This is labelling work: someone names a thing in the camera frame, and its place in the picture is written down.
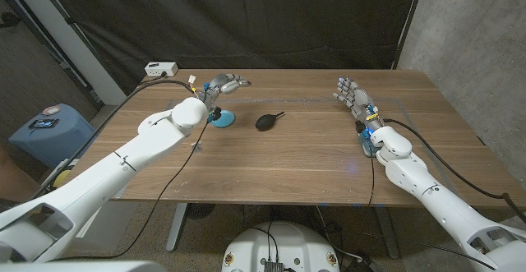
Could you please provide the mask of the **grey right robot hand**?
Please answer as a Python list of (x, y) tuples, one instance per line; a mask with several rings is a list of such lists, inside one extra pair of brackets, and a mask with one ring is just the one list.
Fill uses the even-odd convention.
[(351, 77), (340, 77), (333, 96), (347, 106), (354, 118), (375, 131), (384, 126), (378, 107), (367, 92)]

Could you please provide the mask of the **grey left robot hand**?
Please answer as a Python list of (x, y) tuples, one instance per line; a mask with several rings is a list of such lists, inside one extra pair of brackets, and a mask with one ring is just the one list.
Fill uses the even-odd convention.
[(211, 110), (220, 94), (231, 94), (238, 88), (249, 85), (251, 82), (242, 76), (231, 73), (219, 74), (208, 83), (207, 88), (198, 94), (198, 98), (208, 110)]

